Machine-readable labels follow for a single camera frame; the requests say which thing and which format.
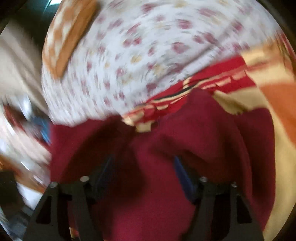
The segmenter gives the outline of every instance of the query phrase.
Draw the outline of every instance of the silver screw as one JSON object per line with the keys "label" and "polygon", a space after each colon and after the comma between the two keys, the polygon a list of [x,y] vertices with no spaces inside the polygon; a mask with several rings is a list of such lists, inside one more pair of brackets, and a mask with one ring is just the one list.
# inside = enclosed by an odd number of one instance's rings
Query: silver screw
{"label": "silver screw", "polygon": [[200,181],[203,182],[203,183],[206,183],[207,182],[207,178],[206,177],[201,177],[200,178]]}
{"label": "silver screw", "polygon": [[83,176],[83,177],[80,178],[80,181],[83,182],[83,183],[87,182],[88,180],[89,180],[88,176]]}
{"label": "silver screw", "polygon": [[52,183],[49,184],[49,186],[50,186],[51,188],[55,188],[57,185],[58,185],[57,182],[52,182]]}
{"label": "silver screw", "polygon": [[231,186],[234,187],[234,188],[237,188],[237,183],[236,183],[236,182],[233,182],[233,183],[231,184]]}

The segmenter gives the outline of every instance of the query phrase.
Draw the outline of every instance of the maroon cloth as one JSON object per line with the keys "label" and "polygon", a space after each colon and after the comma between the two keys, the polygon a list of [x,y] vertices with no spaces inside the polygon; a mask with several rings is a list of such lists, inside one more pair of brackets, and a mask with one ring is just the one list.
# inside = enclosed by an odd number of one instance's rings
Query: maroon cloth
{"label": "maroon cloth", "polygon": [[116,156],[109,192],[93,208],[108,241],[180,240],[193,217],[173,168],[180,155],[216,183],[236,181],[263,229],[274,203],[274,128],[265,108],[231,115],[195,89],[176,113],[148,133],[135,133],[120,117],[54,126],[52,181],[88,175],[107,154]]}

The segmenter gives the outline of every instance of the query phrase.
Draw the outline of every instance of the red and yellow patterned fabric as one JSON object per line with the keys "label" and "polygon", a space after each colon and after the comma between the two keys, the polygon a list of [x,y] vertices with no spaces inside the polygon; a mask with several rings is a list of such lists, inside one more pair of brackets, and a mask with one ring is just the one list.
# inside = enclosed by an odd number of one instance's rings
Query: red and yellow patterned fabric
{"label": "red and yellow patterned fabric", "polygon": [[264,229],[267,241],[278,234],[296,203],[295,59],[286,37],[278,35],[259,48],[205,68],[123,117],[138,132],[150,131],[160,116],[179,110],[194,88],[208,90],[231,114],[268,108],[274,123],[276,193]]}

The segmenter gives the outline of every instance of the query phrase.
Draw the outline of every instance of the orange fabric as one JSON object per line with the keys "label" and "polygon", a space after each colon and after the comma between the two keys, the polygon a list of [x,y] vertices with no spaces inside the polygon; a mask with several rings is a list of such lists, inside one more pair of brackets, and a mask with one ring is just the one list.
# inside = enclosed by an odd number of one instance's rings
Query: orange fabric
{"label": "orange fabric", "polygon": [[283,123],[290,140],[296,145],[296,83],[266,85],[261,91]]}
{"label": "orange fabric", "polygon": [[63,76],[69,58],[96,12],[96,0],[63,0],[45,39],[42,60],[54,79]]}

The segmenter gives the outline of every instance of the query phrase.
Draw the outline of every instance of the floral pattern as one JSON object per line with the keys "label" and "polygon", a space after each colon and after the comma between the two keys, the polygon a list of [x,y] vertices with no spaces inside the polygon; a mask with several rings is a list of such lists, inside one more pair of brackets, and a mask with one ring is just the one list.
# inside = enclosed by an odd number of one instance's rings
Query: floral pattern
{"label": "floral pattern", "polygon": [[43,66],[44,97],[55,124],[123,115],[279,30],[256,0],[101,1],[63,78],[54,81]]}

